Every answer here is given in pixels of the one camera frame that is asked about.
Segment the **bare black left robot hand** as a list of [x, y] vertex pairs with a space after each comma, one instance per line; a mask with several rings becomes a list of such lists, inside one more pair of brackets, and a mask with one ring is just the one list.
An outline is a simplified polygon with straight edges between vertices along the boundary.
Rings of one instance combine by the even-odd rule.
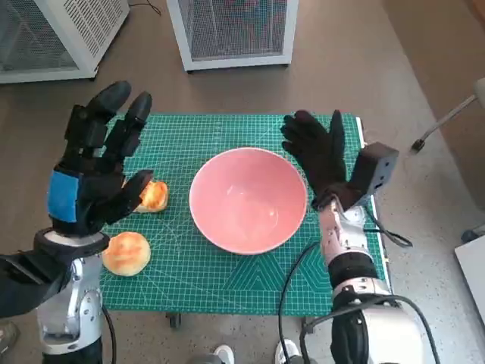
[[59, 234], [95, 234], [127, 217], [142, 202], [140, 195], [153, 172], [145, 169], [126, 178], [124, 161], [140, 143], [152, 96], [140, 93], [124, 117], [117, 119], [130, 92], [127, 81], [117, 81], [87, 105], [73, 107], [64, 133], [67, 145], [48, 189], [48, 215]]

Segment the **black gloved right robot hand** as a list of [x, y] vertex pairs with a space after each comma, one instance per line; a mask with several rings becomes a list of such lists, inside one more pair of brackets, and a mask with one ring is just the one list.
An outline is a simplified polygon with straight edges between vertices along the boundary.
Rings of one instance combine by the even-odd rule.
[[280, 131], [283, 149], [298, 162], [314, 193], [314, 209], [325, 206], [331, 196], [346, 189], [345, 135], [340, 110], [333, 112], [329, 129], [308, 111], [298, 110], [283, 118]]

